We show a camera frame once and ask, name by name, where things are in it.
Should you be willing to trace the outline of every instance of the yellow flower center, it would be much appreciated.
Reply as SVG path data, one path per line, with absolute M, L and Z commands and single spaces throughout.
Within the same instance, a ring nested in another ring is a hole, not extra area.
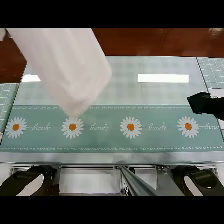
M 192 129 L 192 124 L 190 124 L 190 123 L 186 123 L 186 124 L 185 124 L 185 128 L 186 128 L 188 131 L 190 131 L 190 130 Z
M 18 130 L 19 130 L 19 124 L 14 124 L 14 125 L 12 126 L 12 130 L 13 130 L 13 131 L 18 131 Z
M 134 131 L 135 126 L 133 124 L 128 124 L 127 128 L 129 131 Z
M 69 125 L 69 129 L 70 129 L 71 131 L 74 131 L 74 130 L 76 129 L 76 124 L 70 124 L 70 125 Z

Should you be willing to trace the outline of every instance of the daisy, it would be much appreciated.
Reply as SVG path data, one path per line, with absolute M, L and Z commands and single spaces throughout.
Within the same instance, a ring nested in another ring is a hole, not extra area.
M 123 135 L 126 135 L 126 138 L 135 138 L 141 134 L 142 125 L 138 119 L 134 117 L 126 117 L 123 119 L 120 125 L 120 131 L 123 131 Z
M 199 133 L 199 127 L 194 118 L 182 117 L 179 119 L 177 127 L 179 131 L 182 131 L 182 135 L 185 135 L 185 137 L 194 138 L 194 136 L 197 136 Z
M 26 121 L 23 118 L 15 117 L 8 122 L 6 126 L 6 135 L 8 138 L 17 138 L 26 130 Z
M 63 135 L 66 135 L 66 138 L 75 138 L 82 134 L 83 126 L 83 121 L 81 119 L 68 118 L 62 125 Z

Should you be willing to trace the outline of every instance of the brown wooden panel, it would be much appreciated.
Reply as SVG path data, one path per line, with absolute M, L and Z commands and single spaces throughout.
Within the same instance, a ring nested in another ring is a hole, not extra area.
M 93 28 L 106 55 L 224 57 L 223 29 Z M 26 60 L 13 39 L 0 42 L 0 83 L 19 82 Z

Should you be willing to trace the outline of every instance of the white cloth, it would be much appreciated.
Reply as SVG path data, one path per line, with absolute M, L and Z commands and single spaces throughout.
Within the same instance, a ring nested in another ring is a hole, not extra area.
M 90 28 L 8 28 L 59 106 L 71 117 L 93 104 L 111 68 Z
M 4 36 L 5 36 L 5 28 L 0 28 L 0 41 L 3 40 Z

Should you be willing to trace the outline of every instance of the checkered fabric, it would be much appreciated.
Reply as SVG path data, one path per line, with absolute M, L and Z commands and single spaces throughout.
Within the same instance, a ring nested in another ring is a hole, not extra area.
M 207 91 L 195 57 L 108 56 L 112 78 L 95 105 L 188 105 Z M 138 74 L 186 74 L 189 83 L 138 83 Z M 24 74 L 34 74 L 27 66 Z M 55 105 L 41 82 L 21 83 L 15 105 Z
M 13 104 L 18 84 L 0 84 L 0 132 L 3 133 Z
M 224 59 L 198 57 L 197 60 L 207 87 L 224 89 Z

